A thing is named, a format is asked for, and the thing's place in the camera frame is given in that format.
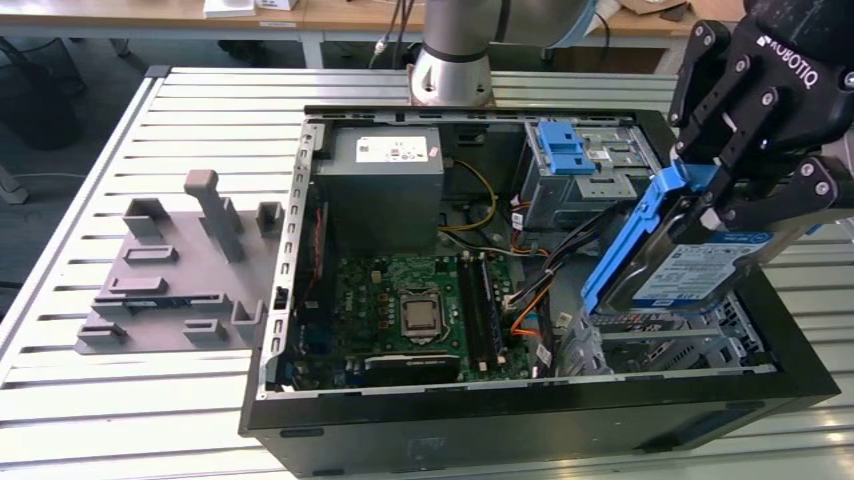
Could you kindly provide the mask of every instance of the ram slot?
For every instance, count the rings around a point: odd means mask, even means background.
[[[488,277],[484,277],[482,267],[483,261],[468,255],[462,255],[456,262],[468,362],[474,370],[484,372],[496,364],[498,356],[488,325],[487,305],[492,294],[490,285],[484,283]]]
[[[483,292],[484,295],[480,298],[483,302],[483,311],[486,313],[486,332],[488,336],[488,341],[491,345],[491,358],[494,358],[494,362],[498,362],[499,365],[504,363],[504,341],[502,340],[502,312],[498,308],[498,295],[492,291],[492,279],[490,278],[490,269],[487,262],[483,260],[478,260],[480,269],[480,278],[483,278]]]

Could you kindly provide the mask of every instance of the label sticker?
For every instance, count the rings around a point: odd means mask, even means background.
[[[771,233],[716,233],[703,245],[679,245],[632,298],[635,307],[684,306],[706,298],[735,273],[735,262],[764,247]]]
[[[547,367],[551,367],[551,352],[542,343],[536,346],[536,358],[539,358]]]
[[[275,28],[296,28],[293,22],[257,22],[259,27],[275,27]]]
[[[607,150],[588,150],[587,158],[590,160],[610,160],[611,155],[608,154]]]
[[[510,221],[512,223],[512,229],[522,231],[524,228],[524,215],[520,213],[514,213],[510,215]]]
[[[427,137],[361,137],[356,142],[356,163],[427,161]]]
[[[555,328],[568,327],[571,321],[572,321],[572,315],[570,315],[568,313],[560,312],[560,315],[558,315],[558,321],[555,322]]]

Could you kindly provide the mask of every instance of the hard drive label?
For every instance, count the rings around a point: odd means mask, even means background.
[[[639,308],[702,300],[735,272],[735,262],[764,247],[771,233],[716,233],[703,245],[679,245],[632,297]]]

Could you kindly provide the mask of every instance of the cable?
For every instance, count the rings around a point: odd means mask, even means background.
[[[510,209],[511,212],[519,212],[531,207],[531,202],[523,202]]]
[[[21,173],[20,175],[12,175],[12,178],[23,177],[69,177],[69,178],[85,178],[85,175],[77,173]]]
[[[388,3],[388,4],[391,4],[396,0],[371,0],[371,1],[375,2],[375,3]],[[415,4],[416,7],[423,7],[424,5],[425,5],[425,2],[420,2],[420,3]]]
[[[395,23],[397,22],[397,12],[400,11],[400,5],[403,4],[403,1],[404,0],[395,0],[395,13],[391,14],[388,30],[385,31],[385,34],[379,37],[376,45],[373,45],[373,56],[371,57],[371,61],[368,62],[368,69],[373,68],[373,62],[376,62],[376,59],[383,54],[383,52],[385,51],[385,47],[388,46],[388,37],[395,29]]]
[[[516,317],[516,321],[512,322],[512,326],[510,327],[510,333],[511,335],[527,335],[527,336],[539,336],[539,333],[535,332],[534,330],[526,330],[526,329],[520,329],[519,325],[522,325],[522,321],[524,320],[524,317],[527,316],[527,314],[531,312],[531,310],[534,310],[534,307],[536,306],[536,304],[539,303],[539,301],[543,299],[543,297],[546,296],[546,293],[548,293],[548,289],[551,288],[551,283],[546,286],[546,288],[543,288],[543,290],[539,292],[539,294],[536,295],[536,297],[534,297],[534,300],[531,300],[531,303],[528,304],[528,306],[524,308],[524,310],[522,311],[522,314],[519,315],[519,317]]]
[[[490,182],[487,181],[487,179],[483,177],[483,175],[480,175],[480,172],[475,170],[475,167],[468,165],[468,163],[463,162],[462,160],[454,160],[454,163],[459,163],[463,167],[468,169],[471,173],[474,173],[475,177],[478,177],[478,180],[480,180],[480,183],[483,183],[483,186],[490,192],[490,201],[492,205],[490,206],[490,213],[483,220],[480,220],[479,222],[471,223],[468,225],[439,227],[439,231],[442,232],[464,232],[467,230],[474,230],[476,228],[483,227],[492,220],[492,217],[495,216],[495,211],[498,210],[498,197],[495,196],[492,185],[490,185]]]
[[[397,32],[397,43],[395,43],[395,49],[392,51],[393,58],[391,59],[391,68],[397,69],[397,54],[400,52],[400,44],[403,43],[403,34],[405,33],[405,25],[409,23],[409,14],[412,13],[412,7],[415,6],[415,0],[409,0],[408,6],[405,0],[403,0],[404,6],[400,12],[400,31]]]
[[[539,276],[539,278],[531,283],[531,285],[514,293],[506,301],[507,306],[515,305],[519,300],[527,297],[531,292],[535,292],[546,284],[546,282],[551,281],[562,266],[563,263],[560,263],[556,268],[546,270],[544,274]]]
[[[623,208],[622,203],[614,204],[575,227],[551,252],[546,263],[543,263],[543,270],[551,268],[560,258],[567,254],[574,253],[586,243],[596,238],[602,224],[610,220],[611,215],[614,215],[620,208]]]
[[[539,333],[542,338],[542,345],[546,347],[546,350],[552,354],[556,347],[556,335],[554,332],[554,325],[551,323],[551,294],[543,297],[543,300],[536,305],[536,319],[539,325]],[[552,377],[555,374],[556,362],[551,361],[548,363],[542,362],[546,368],[542,370],[546,377]]]
[[[475,217],[471,213],[471,204],[464,205],[463,206],[463,215],[466,216],[466,221],[471,224],[475,223]],[[490,237],[487,236],[487,234],[483,232],[482,228],[478,228],[475,230],[475,233],[478,234],[478,236],[480,237],[480,240],[483,240],[483,245],[487,247],[495,247],[496,245],[492,243],[492,240],[490,240]]]
[[[470,244],[468,242],[466,242],[462,238],[459,238],[456,235],[454,235],[451,232],[439,232],[442,233],[442,235],[444,235],[446,237],[448,237],[448,239],[460,247],[463,247],[464,249],[468,250],[478,250],[478,251],[483,251],[483,252],[495,252],[495,253],[500,253],[502,255],[507,255],[508,257],[530,257],[530,254],[523,254],[523,253],[516,253],[516,252],[511,252],[508,250],[502,250],[500,248],[492,248],[492,247],[479,247],[476,245]]]
[[[595,12],[596,17],[602,21],[602,26],[604,27],[604,48],[602,49],[602,55],[599,56],[599,65],[596,67],[596,71],[602,70],[602,66],[604,65],[604,60],[607,59],[608,52],[611,50],[611,26],[608,25],[607,20],[599,12]]]
[[[530,255],[531,253],[531,249],[528,248],[527,250],[524,250],[522,247],[519,247],[519,245],[516,244],[516,240],[519,238],[519,230],[512,232],[512,237],[510,237],[510,249],[515,252],[515,253],[526,253]],[[536,251],[538,255],[544,255],[548,256],[548,250],[546,250],[544,248],[540,248]]]

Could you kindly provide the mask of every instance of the aluminum work table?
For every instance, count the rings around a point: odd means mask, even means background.
[[[502,106],[666,111],[675,81],[496,73],[494,83]],[[256,441],[236,433],[248,351],[80,356],[75,335],[119,252],[120,215],[133,197],[197,209],[183,194],[184,173],[209,168],[237,209],[284,203],[303,106],[405,101],[405,77],[396,72],[175,68],[165,78],[144,79],[0,324],[4,480],[291,478]],[[823,227],[767,268],[839,396],[678,455],[404,478],[854,478],[854,244],[846,232]]]

